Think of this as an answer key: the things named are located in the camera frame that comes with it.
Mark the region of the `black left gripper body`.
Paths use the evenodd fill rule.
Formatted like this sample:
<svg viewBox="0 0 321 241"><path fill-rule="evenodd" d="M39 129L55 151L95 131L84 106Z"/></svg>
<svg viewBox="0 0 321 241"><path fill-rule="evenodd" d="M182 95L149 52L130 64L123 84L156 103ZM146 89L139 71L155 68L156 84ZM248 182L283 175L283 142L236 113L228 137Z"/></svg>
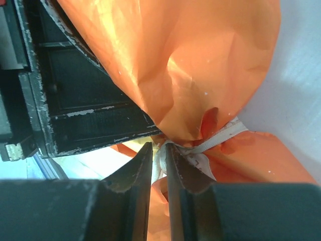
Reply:
<svg viewBox="0 0 321 241"><path fill-rule="evenodd" d="M49 157L43 1L1 1L1 158Z"/></svg>

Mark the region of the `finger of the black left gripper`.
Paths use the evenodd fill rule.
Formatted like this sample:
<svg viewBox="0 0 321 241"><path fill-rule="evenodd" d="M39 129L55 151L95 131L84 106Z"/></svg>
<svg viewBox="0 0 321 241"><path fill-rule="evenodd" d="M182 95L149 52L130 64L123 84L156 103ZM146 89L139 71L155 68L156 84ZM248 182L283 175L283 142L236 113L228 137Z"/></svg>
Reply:
<svg viewBox="0 0 321 241"><path fill-rule="evenodd" d="M112 81L57 1L25 1L39 75L41 153L81 154L159 134Z"/></svg>

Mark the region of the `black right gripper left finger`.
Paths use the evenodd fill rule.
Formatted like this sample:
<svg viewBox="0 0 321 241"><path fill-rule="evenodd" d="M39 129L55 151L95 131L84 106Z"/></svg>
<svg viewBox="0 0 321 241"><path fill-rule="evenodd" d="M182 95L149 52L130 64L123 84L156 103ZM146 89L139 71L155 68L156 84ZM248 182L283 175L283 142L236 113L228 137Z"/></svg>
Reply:
<svg viewBox="0 0 321 241"><path fill-rule="evenodd" d="M86 206L83 240L146 240L152 173L152 144L98 181Z"/></svg>

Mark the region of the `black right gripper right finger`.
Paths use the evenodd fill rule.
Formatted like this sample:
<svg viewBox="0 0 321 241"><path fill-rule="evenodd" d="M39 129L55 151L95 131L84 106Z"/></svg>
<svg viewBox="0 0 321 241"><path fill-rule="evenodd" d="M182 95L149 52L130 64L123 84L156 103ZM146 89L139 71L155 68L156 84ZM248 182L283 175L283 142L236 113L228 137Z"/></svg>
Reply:
<svg viewBox="0 0 321 241"><path fill-rule="evenodd" d="M223 240L216 181L197 169L176 146L166 147L171 240Z"/></svg>

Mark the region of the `cream ribbon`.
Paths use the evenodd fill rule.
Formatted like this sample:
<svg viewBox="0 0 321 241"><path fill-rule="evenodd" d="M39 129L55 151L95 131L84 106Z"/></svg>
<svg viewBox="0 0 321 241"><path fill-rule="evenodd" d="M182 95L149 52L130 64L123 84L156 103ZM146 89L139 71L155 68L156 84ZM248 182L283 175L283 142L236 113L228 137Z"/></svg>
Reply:
<svg viewBox="0 0 321 241"><path fill-rule="evenodd" d="M182 154L190 164L215 180L216 178L210 170L209 158L204 154L204 152L245 131L248 131L248 129L237 117L235 117L223 126L215 135L198 146L187 148L169 140L165 141L156 151L153 158L151 183L156 182L162 177L162 174L167 173L167 144L173 144L177 147L179 153Z"/></svg>

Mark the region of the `orange wrapping paper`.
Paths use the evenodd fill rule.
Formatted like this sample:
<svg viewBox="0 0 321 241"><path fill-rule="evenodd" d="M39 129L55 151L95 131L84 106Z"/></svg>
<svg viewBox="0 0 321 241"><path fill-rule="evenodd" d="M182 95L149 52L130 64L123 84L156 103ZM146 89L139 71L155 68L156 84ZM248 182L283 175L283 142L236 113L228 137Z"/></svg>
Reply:
<svg viewBox="0 0 321 241"><path fill-rule="evenodd" d="M113 82L167 140L198 146L262 84L279 1L59 1ZM320 186L274 135L207 150L223 240L320 240ZM148 240L171 240L167 173L151 185Z"/></svg>

